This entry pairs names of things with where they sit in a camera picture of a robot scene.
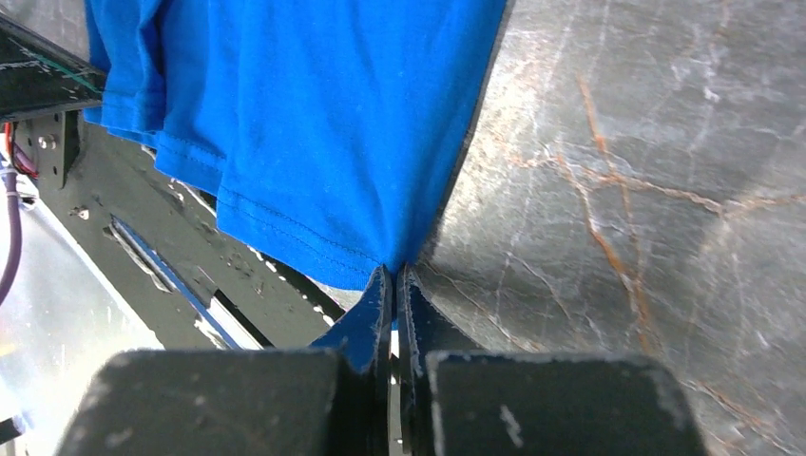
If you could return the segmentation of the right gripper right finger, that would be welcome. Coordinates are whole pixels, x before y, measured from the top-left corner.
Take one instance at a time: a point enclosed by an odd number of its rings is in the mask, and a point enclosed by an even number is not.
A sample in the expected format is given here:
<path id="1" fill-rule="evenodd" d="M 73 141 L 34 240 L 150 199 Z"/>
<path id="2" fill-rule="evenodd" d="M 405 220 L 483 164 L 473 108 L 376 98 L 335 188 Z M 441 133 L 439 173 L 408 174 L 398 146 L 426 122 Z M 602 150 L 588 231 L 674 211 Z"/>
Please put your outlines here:
<path id="1" fill-rule="evenodd" d="M 669 369 L 623 352 L 488 351 L 397 277 L 402 445 L 412 455 L 703 455 Z"/>

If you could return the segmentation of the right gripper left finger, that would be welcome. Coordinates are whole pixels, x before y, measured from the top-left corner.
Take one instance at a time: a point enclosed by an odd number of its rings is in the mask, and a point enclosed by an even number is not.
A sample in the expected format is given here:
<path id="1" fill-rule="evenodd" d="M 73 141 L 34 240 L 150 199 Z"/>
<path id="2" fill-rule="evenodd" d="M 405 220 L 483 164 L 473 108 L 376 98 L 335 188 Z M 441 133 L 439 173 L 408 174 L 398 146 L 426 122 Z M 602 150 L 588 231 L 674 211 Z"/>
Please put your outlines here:
<path id="1" fill-rule="evenodd" d="M 393 280 L 301 349 L 125 351 L 93 376 L 61 455 L 386 455 Z"/>

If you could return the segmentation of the blue printed t-shirt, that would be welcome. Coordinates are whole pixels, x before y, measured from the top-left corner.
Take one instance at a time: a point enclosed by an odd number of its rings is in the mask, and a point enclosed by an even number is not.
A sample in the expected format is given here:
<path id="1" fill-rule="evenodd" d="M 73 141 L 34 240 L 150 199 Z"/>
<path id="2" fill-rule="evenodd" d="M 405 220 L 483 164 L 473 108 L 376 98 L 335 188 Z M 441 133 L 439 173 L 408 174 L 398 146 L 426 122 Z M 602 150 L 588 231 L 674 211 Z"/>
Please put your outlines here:
<path id="1" fill-rule="evenodd" d="M 215 197 L 229 236 L 327 286 L 417 260 L 502 1 L 89 1 L 86 120 Z"/>

